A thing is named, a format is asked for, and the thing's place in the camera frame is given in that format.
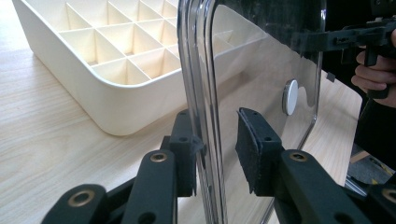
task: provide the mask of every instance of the light wood surface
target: light wood surface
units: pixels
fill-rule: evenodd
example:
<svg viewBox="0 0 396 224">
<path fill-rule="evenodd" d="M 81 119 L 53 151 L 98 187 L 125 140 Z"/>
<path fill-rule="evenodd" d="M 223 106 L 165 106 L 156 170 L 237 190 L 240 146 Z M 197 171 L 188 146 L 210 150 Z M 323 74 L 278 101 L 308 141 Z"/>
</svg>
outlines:
<svg viewBox="0 0 396 224">
<path fill-rule="evenodd" d="M 351 89 L 322 79 L 318 120 L 304 150 L 340 185 L 360 104 Z M 39 223 L 77 185 L 109 190 L 134 177 L 174 118 L 124 137 L 101 131 L 29 49 L 11 1 L 0 1 L 0 223 Z M 179 223 L 205 222 L 200 200 L 179 200 Z"/>
</svg>

